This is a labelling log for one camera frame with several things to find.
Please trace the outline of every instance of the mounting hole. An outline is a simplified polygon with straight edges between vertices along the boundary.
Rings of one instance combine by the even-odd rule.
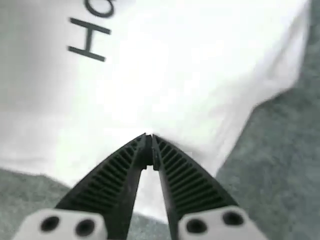
[[[79,237],[87,237],[95,230],[95,222],[91,219],[82,220],[75,228],[75,233]]]
[[[57,228],[59,225],[60,219],[57,216],[51,216],[43,220],[41,223],[42,232],[51,232]]]
[[[228,211],[225,214],[223,214],[223,221],[226,225],[231,225],[231,226],[240,226],[244,224],[244,219],[243,217],[234,211]]]
[[[192,234],[203,234],[208,228],[204,221],[195,218],[187,222],[186,229]]]

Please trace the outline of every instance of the gray carpet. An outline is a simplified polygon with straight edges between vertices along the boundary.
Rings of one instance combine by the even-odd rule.
[[[256,109],[218,180],[270,240],[320,239],[320,0],[298,85]],[[45,177],[0,170],[0,239],[68,191]],[[168,240],[166,225],[135,215],[129,240]]]

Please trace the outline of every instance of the white fabric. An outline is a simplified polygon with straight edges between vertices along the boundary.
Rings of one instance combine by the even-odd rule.
[[[83,2],[0,3],[1,168],[72,187],[147,132],[215,176],[254,107],[298,79],[308,0],[117,0],[112,18]],[[69,18],[111,30],[93,32],[91,51],[105,62],[67,50],[86,39]],[[150,169],[134,211],[167,221]]]

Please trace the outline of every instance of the screw hole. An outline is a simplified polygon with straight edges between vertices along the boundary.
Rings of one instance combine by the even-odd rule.
[[[95,229],[95,222],[91,219],[86,219],[78,223],[75,228],[75,233],[79,237],[87,237],[93,233]]]
[[[234,211],[228,211],[225,214],[223,214],[223,221],[226,225],[230,226],[240,226],[244,224],[243,217]]]
[[[51,232],[57,228],[59,225],[60,219],[57,216],[51,216],[46,218],[41,224],[42,232]]]
[[[186,229],[192,234],[202,234],[207,231],[207,225],[200,219],[191,219],[186,224]]]

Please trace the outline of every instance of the white t-shirt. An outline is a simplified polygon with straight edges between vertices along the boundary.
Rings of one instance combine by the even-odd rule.
[[[2,1],[0,167],[72,187],[151,133],[215,176],[298,79],[308,27],[308,0]],[[150,169],[134,211],[167,221]]]

